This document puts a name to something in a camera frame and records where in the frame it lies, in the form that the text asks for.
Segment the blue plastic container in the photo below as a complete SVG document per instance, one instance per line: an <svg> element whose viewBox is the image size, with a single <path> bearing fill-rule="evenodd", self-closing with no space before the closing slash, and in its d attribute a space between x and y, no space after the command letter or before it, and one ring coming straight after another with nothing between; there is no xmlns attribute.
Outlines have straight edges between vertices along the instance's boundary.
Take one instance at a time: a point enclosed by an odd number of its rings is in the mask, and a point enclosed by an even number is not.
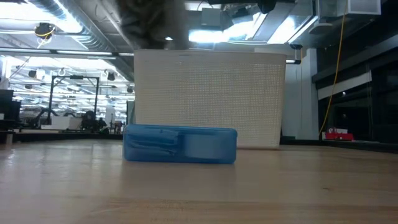
<svg viewBox="0 0 398 224"><path fill-rule="evenodd" d="M232 164L235 129L130 124L123 137L128 161Z"/></svg>

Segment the red object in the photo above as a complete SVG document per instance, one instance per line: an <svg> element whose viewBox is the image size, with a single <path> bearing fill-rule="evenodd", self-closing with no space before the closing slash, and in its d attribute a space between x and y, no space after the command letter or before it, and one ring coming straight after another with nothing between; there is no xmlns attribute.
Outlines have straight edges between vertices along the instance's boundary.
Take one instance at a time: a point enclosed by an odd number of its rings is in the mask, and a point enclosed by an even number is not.
<svg viewBox="0 0 398 224"><path fill-rule="evenodd" d="M353 134L337 133L335 128L331 128L329 132L325 133L325 140L354 141L354 136Z"/></svg>

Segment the perforated panel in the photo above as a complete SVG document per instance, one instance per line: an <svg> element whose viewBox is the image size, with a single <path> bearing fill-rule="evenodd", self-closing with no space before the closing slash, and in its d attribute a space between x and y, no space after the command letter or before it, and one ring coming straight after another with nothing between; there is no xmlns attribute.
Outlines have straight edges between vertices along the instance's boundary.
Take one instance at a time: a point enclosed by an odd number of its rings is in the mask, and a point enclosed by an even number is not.
<svg viewBox="0 0 398 224"><path fill-rule="evenodd" d="M279 146L285 55L135 52L137 124L234 128L242 147Z"/></svg>

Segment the table surface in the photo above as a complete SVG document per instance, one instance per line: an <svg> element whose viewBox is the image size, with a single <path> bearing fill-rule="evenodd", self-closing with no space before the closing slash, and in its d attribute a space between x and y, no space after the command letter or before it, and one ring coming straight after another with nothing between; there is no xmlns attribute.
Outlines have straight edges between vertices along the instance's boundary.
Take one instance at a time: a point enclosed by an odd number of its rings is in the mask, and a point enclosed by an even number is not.
<svg viewBox="0 0 398 224"><path fill-rule="evenodd" d="M398 223L398 155L239 150L235 165L126 162L121 141L0 151L0 223Z"/></svg>

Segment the white wall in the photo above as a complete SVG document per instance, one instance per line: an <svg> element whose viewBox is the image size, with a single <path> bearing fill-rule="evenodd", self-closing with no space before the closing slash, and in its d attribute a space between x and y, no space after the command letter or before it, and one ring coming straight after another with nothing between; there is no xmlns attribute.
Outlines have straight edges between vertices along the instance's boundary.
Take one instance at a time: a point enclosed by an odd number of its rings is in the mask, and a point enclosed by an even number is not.
<svg viewBox="0 0 398 224"><path fill-rule="evenodd" d="M296 139L318 139L318 92L311 80L317 73L317 51L306 53L301 65L286 65L282 132Z"/></svg>

